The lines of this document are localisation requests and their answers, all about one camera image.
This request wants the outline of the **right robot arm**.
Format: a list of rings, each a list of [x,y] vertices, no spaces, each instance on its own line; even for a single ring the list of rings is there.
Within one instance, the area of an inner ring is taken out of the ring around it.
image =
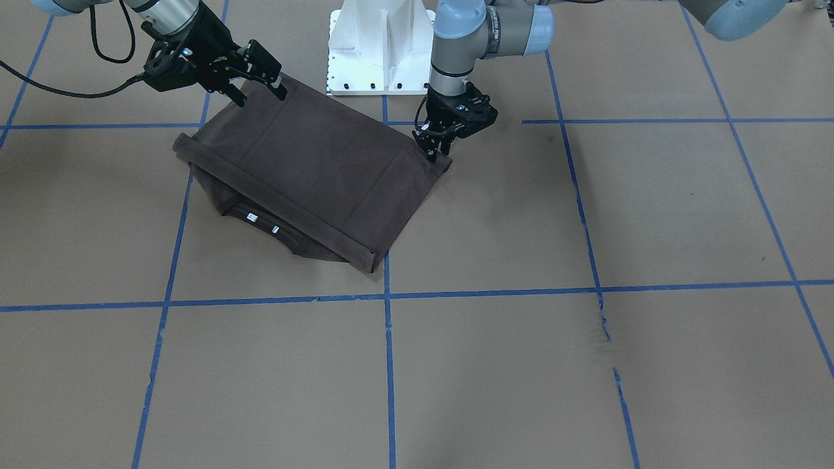
[[[37,83],[3,63],[2,68],[23,82],[57,95],[74,98],[104,98],[143,82],[158,92],[199,84],[206,92],[226,95],[244,107],[246,95],[232,84],[244,78],[263,84],[283,100],[287,89],[282,66],[258,41],[241,46],[233,41],[226,24],[203,1],[121,1],[131,40],[136,39],[131,15],[142,20],[141,29],[154,39],[143,72],[128,78],[116,89],[100,93],[76,93]]]

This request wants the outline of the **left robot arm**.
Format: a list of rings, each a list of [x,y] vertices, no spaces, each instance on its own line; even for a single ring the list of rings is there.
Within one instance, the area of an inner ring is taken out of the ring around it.
[[[476,62],[544,53],[555,34],[551,1],[438,1],[427,93],[414,117],[415,143],[434,163],[456,139],[492,126],[498,110],[471,81]],[[709,35],[753,35],[790,1],[676,1]]]

